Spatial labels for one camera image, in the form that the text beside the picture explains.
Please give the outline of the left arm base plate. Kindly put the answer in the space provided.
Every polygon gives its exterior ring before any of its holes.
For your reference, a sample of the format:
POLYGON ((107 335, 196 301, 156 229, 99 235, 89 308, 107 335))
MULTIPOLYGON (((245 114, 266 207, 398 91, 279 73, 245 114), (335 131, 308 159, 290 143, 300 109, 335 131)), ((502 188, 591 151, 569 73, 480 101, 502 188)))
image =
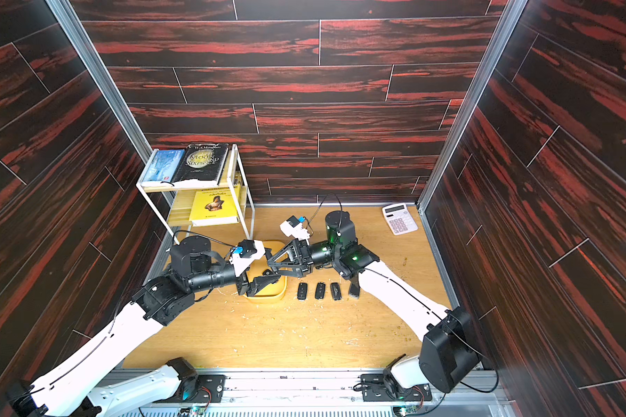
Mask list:
POLYGON ((156 401, 156 404, 214 404, 223 399, 226 375, 198 375, 194 382, 186 382, 177 389, 173 396, 165 400, 156 401))

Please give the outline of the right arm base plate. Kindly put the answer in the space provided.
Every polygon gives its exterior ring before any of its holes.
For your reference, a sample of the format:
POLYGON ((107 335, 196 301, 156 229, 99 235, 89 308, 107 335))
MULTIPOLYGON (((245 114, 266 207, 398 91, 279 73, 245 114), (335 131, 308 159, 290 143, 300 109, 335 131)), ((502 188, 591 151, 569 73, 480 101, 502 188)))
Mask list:
POLYGON ((352 389, 360 393, 365 402, 432 400, 428 384, 415 385, 407 389, 399 385, 392 376, 383 373, 360 375, 360 382, 356 383, 352 389))

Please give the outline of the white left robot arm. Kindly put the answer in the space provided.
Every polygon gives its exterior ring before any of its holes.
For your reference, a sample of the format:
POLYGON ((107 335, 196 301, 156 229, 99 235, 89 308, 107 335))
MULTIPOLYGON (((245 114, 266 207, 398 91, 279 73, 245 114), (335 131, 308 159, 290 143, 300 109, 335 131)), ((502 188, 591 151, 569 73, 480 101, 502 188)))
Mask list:
POLYGON ((114 386, 100 382, 144 341, 156 335, 196 302, 196 293, 234 286, 240 295, 255 295, 274 283, 270 273, 252 283, 252 262, 270 253, 261 241, 243 240, 231 246, 230 258, 211 248, 211 240, 196 234, 170 248, 170 265, 161 276, 140 288, 76 353, 30 385, 9 390, 18 416, 118 416, 153 401, 198 392, 198 373, 178 358, 146 375, 114 386))

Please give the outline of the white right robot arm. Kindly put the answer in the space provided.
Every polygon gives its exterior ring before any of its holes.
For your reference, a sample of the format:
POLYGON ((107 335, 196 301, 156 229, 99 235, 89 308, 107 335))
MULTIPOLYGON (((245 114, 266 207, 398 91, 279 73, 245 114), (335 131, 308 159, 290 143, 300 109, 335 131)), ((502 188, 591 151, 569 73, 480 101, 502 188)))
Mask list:
POLYGON ((304 218, 292 216, 280 225, 290 242, 267 259, 279 276, 304 277, 313 269, 332 267, 343 279, 376 297, 410 327, 422 343, 417 356, 402 355, 384 370, 388 392, 429 383, 450 393, 481 361, 476 331, 463 308, 447 309, 399 278, 378 255, 361 245, 349 212, 325 217, 325 240, 311 243, 304 218))

